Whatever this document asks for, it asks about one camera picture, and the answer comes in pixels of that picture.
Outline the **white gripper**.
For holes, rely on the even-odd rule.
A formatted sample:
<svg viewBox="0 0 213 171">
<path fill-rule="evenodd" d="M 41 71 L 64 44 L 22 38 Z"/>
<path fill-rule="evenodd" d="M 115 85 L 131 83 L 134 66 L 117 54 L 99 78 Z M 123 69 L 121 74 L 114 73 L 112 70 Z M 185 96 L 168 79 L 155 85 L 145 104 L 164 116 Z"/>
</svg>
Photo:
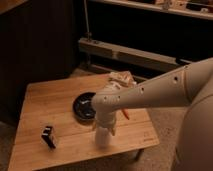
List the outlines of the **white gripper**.
<svg viewBox="0 0 213 171">
<path fill-rule="evenodd" d="M 97 113 L 95 115 L 92 129 L 95 130 L 98 127 L 106 128 L 112 135 L 116 134 L 116 113 Z"/>
</svg>

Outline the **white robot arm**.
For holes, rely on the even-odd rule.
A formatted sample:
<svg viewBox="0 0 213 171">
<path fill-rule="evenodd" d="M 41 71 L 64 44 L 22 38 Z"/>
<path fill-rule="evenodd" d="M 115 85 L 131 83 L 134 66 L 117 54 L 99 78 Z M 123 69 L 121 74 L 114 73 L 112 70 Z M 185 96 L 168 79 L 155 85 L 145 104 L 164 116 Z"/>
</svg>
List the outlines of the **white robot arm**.
<svg viewBox="0 0 213 171">
<path fill-rule="evenodd" d="M 92 106 L 96 123 L 110 131 L 120 109 L 186 106 L 171 171 L 213 171 L 213 57 L 129 88 L 110 83 Z"/>
</svg>

